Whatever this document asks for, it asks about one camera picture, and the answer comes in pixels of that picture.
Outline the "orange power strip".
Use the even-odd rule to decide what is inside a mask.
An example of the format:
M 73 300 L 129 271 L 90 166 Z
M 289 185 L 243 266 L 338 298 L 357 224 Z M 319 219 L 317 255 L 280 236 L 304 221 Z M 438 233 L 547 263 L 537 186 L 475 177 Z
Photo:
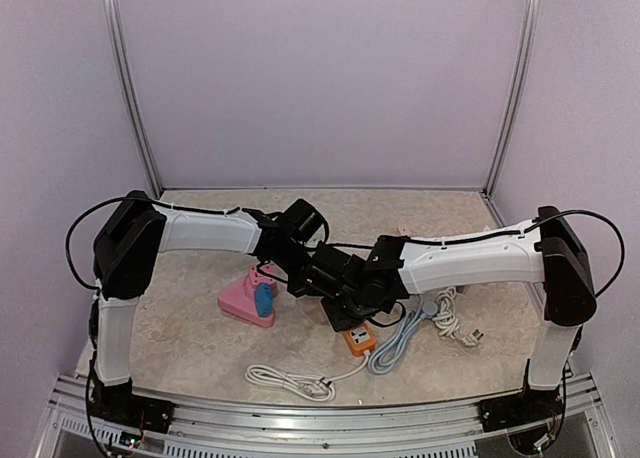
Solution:
M 342 336 L 354 357 L 363 357 L 365 354 L 373 352 L 377 346 L 376 337 L 366 323 L 343 331 Z

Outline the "light blue power strip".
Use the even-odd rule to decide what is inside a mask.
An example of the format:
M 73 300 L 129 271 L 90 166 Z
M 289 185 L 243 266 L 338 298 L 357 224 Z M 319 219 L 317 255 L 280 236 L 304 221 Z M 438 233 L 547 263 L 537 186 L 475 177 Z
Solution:
M 418 234 L 411 228 L 407 226 L 398 226 L 393 232 L 394 236 L 404 236 L 409 238 L 417 237 Z

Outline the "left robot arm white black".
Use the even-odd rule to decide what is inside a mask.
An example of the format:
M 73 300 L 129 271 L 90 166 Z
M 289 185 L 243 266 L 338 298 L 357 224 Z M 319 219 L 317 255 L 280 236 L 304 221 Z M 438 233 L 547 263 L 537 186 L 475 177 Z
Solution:
M 141 190 L 116 199 L 116 209 L 93 243 L 98 287 L 93 370 L 104 386 L 99 402 L 121 423 L 140 412 L 130 384 L 130 346 L 138 301 L 149 287 L 161 253 L 230 252 L 280 267 L 291 282 L 303 278 L 314 247 L 311 238 L 329 232 L 320 212 L 303 199 L 283 212 L 257 209 L 204 210 L 156 202 Z

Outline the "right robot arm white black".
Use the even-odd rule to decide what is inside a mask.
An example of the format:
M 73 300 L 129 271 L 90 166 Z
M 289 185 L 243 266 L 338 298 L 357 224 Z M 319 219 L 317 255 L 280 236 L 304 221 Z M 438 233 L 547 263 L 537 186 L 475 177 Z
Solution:
M 313 256 L 313 278 L 333 328 L 345 331 L 396 301 L 447 287 L 539 283 L 544 326 L 528 362 L 528 386 L 511 411 L 535 420 L 561 381 L 578 329 L 595 314 L 596 292 L 586 248 L 552 206 L 530 221 L 487 233 L 415 239 L 381 236 L 367 258 L 324 245 Z

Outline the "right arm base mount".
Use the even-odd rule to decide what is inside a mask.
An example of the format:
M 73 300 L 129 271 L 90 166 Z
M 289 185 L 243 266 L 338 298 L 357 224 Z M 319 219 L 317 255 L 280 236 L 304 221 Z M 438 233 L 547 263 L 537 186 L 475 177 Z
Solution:
M 478 412 L 485 433 L 558 418 L 564 409 L 564 385 L 552 391 L 532 390 L 528 383 L 514 394 L 481 400 Z

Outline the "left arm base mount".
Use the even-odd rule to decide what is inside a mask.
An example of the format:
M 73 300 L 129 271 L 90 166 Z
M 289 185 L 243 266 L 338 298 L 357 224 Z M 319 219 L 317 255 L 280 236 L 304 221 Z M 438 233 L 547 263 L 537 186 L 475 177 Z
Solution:
M 133 393 L 133 383 L 106 386 L 91 378 L 89 414 L 139 431 L 167 434 L 175 405 L 168 400 Z

